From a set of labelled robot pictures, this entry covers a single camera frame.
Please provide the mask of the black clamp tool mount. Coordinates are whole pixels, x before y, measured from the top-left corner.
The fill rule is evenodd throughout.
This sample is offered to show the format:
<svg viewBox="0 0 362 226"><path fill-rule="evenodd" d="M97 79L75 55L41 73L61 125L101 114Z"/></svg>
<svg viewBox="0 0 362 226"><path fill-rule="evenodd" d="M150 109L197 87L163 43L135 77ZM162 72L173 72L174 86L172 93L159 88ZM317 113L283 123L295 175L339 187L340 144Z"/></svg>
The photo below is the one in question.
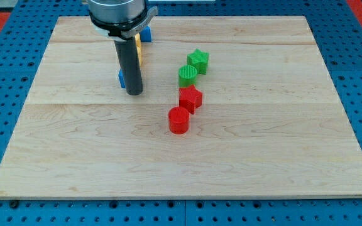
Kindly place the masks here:
<svg viewBox="0 0 362 226"><path fill-rule="evenodd" d="M128 40L139 34L158 14L158 8L143 6L140 12L134 9L120 9L120 6L109 6L109 9L89 10L90 20L102 33L115 40Z"/></svg>

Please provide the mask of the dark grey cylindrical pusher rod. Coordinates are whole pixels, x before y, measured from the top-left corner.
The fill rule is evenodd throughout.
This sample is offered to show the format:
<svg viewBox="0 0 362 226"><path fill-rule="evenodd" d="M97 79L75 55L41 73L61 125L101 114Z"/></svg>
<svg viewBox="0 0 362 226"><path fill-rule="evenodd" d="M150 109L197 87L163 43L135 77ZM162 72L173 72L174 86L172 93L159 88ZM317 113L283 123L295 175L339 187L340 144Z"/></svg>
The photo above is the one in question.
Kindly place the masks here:
<svg viewBox="0 0 362 226"><path fill-rule="evenodd" d="M143 81L135 38L123 41L115 40L114 44L127 94L141 94Z"/></svg>

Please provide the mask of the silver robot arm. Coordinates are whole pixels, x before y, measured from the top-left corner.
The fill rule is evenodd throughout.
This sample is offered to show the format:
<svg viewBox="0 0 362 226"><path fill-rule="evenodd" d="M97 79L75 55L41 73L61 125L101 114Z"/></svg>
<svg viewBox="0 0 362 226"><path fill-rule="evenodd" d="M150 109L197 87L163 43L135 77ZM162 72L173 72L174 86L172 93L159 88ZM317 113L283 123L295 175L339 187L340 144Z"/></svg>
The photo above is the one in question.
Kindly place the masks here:
<svg viewBox="0 0 362 226"><path fill-rule="evenodd" d="M92 24L114 40L126 92L139 95L143 80L136 35L143 31L158 14L144 0L87 0Z"/></svg>

